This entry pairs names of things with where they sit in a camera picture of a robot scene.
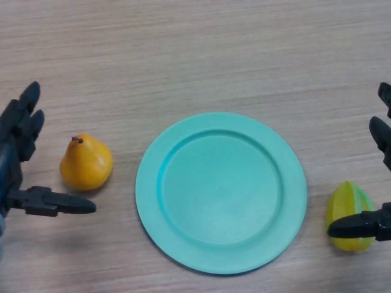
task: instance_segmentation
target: wooden table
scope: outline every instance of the wooden table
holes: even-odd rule
[[[368,131],[386,119],[391,81],[389,0],[3,0],[0,109],[31,81],[46,125],[24,186],[65,191],[58,165],[80,132],[106,142],[115,167],[86,216],[12,211],[2,238],[0,292],[386,292],[391,244],[335,251],[327,199],[344,180],[376,206],[390,172]],[[186,270],[144,233],[134,203],[143,152],[188,115],[231,111],[281,133],[309,188],[302,229],[266,267],[239,277]]]

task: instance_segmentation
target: plate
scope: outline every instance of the plate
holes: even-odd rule
[[[279,256],[307,206],[303,169],[271,128],[232,113],[186,118],[161,133],[136,178],[141,222],[168,256],[236,274]]]

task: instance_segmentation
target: wood grain surface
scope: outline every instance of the wood grain surface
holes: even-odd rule
[[[24,186],[66,191],[58,165],[80,132],[106,142],[115,166],[90,196],[95,214],[10,213],[0,292],[390,292],[391,243],[339,253],[323,221],[347,179],[377,207],[391,201],[391,174],[368,131],[372,115],[386,120],[377,89],[391,82],[390,16],[390,0],[1,1],[0,109],[37,80],[46,114]],[[298,237],[274,262],[237,277],[166,258],[134,202],[151,141],[208,111],[270,125],[308,180]]]

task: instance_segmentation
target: pear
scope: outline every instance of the pear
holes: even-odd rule
[[[87,191],[99,188],[109,178],[112,154],[101,141],[88,134],[72,137],[61,163],[62,179],[72,188]]]

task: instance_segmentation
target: pear stem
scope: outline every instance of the pear stem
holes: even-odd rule
[[[83,139],[80,139],[79,137],[73,136],[72,140],[77,140],[78,143],[83,143]]]

